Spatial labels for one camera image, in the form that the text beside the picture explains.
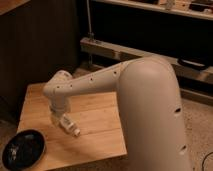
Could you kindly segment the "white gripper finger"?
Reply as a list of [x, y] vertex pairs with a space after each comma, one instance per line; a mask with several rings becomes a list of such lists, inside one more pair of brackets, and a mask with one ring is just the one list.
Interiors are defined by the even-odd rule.
[[62, 127], [66, 127], [68, 124], [68, 120], [66, 118], [65, 115], [63, 115], [60, 119], [59, 119], [59, 123]]
[[50, 115], [50, 120], [53, 125], [58, 126], [58, 119], [54, 115]]

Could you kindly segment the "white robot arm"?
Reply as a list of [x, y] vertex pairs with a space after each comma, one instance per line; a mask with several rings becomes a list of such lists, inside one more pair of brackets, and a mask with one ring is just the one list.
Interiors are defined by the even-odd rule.
[[56, 123], [68, 132], [80, 130], [66, 112], [73, 95], [114, 91], [130, 171], [192, 171], [179, 84], [163, 57], [120, 62], [74, 78], [58, 71], [44, 86]]

